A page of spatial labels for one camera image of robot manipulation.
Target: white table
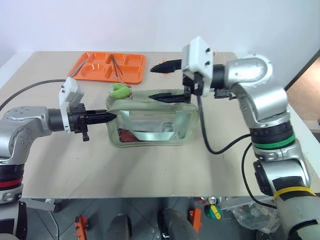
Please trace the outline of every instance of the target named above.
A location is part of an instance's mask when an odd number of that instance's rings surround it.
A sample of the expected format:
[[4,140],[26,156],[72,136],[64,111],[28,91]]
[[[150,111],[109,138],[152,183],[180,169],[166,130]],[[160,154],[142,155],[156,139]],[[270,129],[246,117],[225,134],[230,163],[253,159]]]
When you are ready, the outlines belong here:
[[[181,71],[150,73],[154,65],[179,59],[180,52],[143,52],[147,57],[143,82],[133,90],[182,89]],[[81,52],[35,52],[0,89],[3,101],[21,88],[43,80],[65,79]],[[236,58],[218,53],[215,64]],[[82,102],[87,110],[104,109],[110,83],[83,81]],[[60,83],[35,87],[12,100],[1,112],[17,106],[58,108]],[[213,149],[219,150],[249,132],[238,101],[203,98],[206,131]],[[320,192],[319,144],[293,111],[292,124],[302,141],[309,167],[311,189]],[[182,146],[117,148],[108,137],[105,124],[88,127],[89,142],[80,134],[54,132],[38,138],[25,164],[23,197],[28,198],[106,198],[160,196],[247,196],[241,175],[241,157],[250,139],[242,140],[221,155],[210,154],[203,142],[198,122],[191,141]],[[254,176],[250,150],[245,173],[254,195],[262,195]]]

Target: green sponge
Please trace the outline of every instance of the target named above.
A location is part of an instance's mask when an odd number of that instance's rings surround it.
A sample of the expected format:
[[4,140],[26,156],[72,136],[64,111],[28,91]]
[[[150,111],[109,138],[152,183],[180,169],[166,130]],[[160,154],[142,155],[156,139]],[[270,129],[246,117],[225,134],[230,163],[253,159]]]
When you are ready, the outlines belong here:
[[129,97],[132,93],[131,88],[127,87],[123,83],[113,83],[109,86],[109,95],[115,99],[124,99]]

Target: orange compartment tray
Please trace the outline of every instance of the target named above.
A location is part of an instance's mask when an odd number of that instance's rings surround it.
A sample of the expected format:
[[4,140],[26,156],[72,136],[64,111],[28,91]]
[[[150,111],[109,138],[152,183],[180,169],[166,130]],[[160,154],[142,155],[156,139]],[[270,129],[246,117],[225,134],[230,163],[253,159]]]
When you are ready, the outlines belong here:
[[[119,81],[115,77],[112,56],[123,73],[121,75],[119,69],[116,69]],[[84,61],[83,66],[73,76],[74,79],[139,84],[142,82],[145,72],[146,56],[130,53],[87,51],[81,55],[71,68],[68,76]]]

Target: black wheel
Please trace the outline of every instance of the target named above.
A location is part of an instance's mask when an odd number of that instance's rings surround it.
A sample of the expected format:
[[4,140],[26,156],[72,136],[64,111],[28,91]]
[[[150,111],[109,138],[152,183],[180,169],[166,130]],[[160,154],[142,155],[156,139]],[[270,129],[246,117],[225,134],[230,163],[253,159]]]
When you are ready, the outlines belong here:
[[62,210],[62,204],[61,204],[60,202],[55,203],[55,204],[54,204],[54,210],[53,210],[53,212],[54,212],[54,213],[58,213],[58,212],[60,212],[61,210]]

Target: clear plastic bag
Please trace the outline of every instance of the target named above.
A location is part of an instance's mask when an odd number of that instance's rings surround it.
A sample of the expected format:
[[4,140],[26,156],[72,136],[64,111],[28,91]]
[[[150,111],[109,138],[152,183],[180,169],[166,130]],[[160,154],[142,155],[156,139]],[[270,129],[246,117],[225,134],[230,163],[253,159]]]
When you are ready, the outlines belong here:
[[234,207],[231,211],[239,224],[246,229],[270,234],[280,226],[278,210],[258,203]]

